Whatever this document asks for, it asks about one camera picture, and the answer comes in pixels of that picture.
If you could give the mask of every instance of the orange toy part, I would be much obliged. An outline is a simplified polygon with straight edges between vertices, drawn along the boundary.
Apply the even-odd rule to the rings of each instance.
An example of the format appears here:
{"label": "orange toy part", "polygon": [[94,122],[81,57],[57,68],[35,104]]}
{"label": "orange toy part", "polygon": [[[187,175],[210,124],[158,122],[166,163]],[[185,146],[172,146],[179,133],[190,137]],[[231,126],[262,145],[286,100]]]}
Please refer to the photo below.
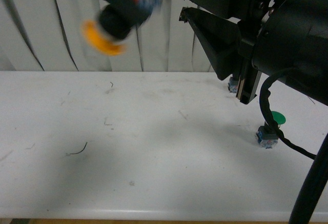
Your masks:
{"label": "orange toy part", "polygon": [[82,33],[87,42],[99,52],[117,56],[125,52],[124,45],[115,45],[109,39],[103,37],[96,28],[96,22],[86,21],[82,24]]}

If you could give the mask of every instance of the green disc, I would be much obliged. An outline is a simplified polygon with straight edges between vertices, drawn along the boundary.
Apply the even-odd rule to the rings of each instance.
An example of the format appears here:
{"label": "green disc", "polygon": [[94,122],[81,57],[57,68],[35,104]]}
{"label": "green disc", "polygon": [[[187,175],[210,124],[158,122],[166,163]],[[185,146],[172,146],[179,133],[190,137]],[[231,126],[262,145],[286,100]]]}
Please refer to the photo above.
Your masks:
{"label": "green disc", "polygon": [[278,125],[285,124],[286,118],[284,117],[283,114],[277,112],[277,111],[272,111],[273,119],[277,122]]}

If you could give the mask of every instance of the table surface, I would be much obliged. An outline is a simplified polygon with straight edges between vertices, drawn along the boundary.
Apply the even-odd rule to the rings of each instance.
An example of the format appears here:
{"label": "table surface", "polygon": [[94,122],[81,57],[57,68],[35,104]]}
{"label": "table surface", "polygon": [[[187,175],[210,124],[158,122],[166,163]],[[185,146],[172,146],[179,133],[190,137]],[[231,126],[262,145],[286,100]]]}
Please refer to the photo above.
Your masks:
{"label": "table surface", "polygon": [[[312,160],[260,148],[214,73],[0,73],[0,217],[286,221]],[[276,83],[272,110],[316,153],[328,108]],[[67,155],[80,151],[80,154]],[[324,190],[312,221],[328,221]]]}

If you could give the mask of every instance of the vertical blind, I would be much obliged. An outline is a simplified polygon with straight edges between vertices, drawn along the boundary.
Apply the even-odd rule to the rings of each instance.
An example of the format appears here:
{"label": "vertical blind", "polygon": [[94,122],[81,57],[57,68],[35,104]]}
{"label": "vertical blind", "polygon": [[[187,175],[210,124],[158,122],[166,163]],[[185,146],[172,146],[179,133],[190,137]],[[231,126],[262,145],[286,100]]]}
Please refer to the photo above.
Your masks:
{"label": "vertical blind", "polygon": [[101,55],[80,33],[102,0],[0,0],[0,70],[213,71],[189,24],[179,22],[188,0],[164,0],[126,40],[120,56]]}

